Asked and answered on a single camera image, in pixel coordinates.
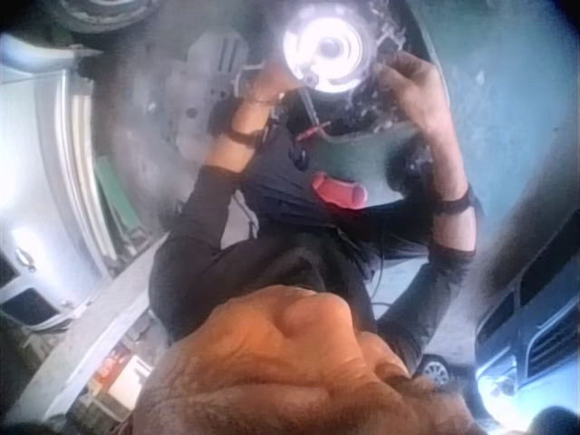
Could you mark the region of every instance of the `bracelet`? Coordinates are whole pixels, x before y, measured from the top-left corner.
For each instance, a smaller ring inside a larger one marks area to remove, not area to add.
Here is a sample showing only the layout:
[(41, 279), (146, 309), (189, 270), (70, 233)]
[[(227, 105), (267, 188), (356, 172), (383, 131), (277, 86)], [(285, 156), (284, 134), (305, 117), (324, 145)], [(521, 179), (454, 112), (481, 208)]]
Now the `bracelet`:
[(444, 201), (441, 197), (435, 198), (433, 212), (438, 215), (458, 215), (459, 213), (463, 213), (468, 208), (473, 207), (474, 203), (475, 195), (473, 194), (471, 185), (469, 185), (468, 190), (459, 199), (455, 199), (453, 201)]
[(255, 90), (254, 86), (249, 89), (249, 92), (246, 95), (246, 100), (249, 102), (253, 102), (255, 104), (261, 104), (264, 106), (276, 106), (280, 101), (280, 94), (277, 94), (273, 100), (260, 100), (259, 98), (255, 97)]

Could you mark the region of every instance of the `door handle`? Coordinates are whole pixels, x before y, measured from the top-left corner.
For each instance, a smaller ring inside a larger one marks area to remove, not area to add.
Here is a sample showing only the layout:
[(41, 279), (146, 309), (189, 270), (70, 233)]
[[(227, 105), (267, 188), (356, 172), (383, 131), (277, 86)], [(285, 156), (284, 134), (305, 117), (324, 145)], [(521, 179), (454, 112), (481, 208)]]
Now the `door handle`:
[(26, 267), (28, 269), (28, 272), (30, 272), (31, 274), (36, 272), (36, 265), (34, 264), (33, 256), (28, 254), (26, 251), (24, 251), (20, 247), (15, 249), (14, 253), (16, 255), (16, 260), (18, 261), (18, 263), (20, 263), (22, 266)]

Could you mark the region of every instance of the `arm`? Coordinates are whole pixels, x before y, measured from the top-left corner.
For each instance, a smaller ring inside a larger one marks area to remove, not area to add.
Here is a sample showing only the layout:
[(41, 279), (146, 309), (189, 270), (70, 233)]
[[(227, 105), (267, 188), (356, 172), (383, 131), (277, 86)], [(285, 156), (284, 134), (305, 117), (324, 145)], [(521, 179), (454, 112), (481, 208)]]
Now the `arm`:
[[(399, 53), (391, 66), (383, 67), (380, 78), (394, 91), (430, 146), (433, 184), (440, 198), (462, 198), (469, 184), (437, 69), (408, 53)], [(432, 233), (429, 263), (378, 321), (379, 334), (411, 373), (459, 293), (475, 254), (475, 210), (470, 207), (458, 215), (436, 214)]]
[[(252, 91), (238, 108), (232, 130), (251, 134), (265, 126), (278, 94), (291, 89), (280, 67), (269, 64), (258, 75)], [(227, 223), (228, 206), (237, 189), (239, 173), (254, 150), (220, 135), (165, 243), (155, 255), (150, 277), (150, 305), (168, 332), (176, 336), (191, 306), (190, 292), (202, 292), (203, 274), (218, 258)]]
[[(393, 90), (401, 107), (419, 128), (433, 156), (433, 184), (443, 200), (461, 198), (468, 179), (455, 134), (445, 90), (435, 66), (400, 52), (381, 70), (384, 86)], [(473, 208), (458, 215), (434, 217), (433, 239), (442, 247), (470, 252), (476, 245)]]

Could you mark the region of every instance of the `car grille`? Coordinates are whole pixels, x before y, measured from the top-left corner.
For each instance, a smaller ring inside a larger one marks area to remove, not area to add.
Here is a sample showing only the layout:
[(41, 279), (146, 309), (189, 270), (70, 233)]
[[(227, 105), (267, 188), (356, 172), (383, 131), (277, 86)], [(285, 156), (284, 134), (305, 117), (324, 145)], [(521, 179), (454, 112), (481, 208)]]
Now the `car grille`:
[(578, 348), (578, 312), (572, 310), (537, 338), (530, 350), (527, 376), (532, 377), (573, 354)]

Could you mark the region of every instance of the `wristband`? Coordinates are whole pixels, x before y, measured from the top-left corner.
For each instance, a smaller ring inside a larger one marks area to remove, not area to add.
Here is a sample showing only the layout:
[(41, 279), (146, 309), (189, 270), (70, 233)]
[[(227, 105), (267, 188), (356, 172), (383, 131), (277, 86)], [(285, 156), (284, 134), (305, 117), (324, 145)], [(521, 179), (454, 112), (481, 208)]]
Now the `wristband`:
[(433, 204), (433, 212), (440, 215), (458, 215), (463, 213), (470, 207), (473, 207), (475, 203), (475, 195), (473, 194), (473, 189), (471, 185), (468, 186), (468, 190), (459, 199), (453, 201), (444, 201), (441, 197), (435, 199)]
[(252, 150), (257, 149), (262, 143), (262, 131), (257, 130), (250, 134), (240, 133), (239, 131), (235, 131), (231, 127), (226, 132), (226, 137), (235, 143), (239, 143), (242, 145), (251, 148)]

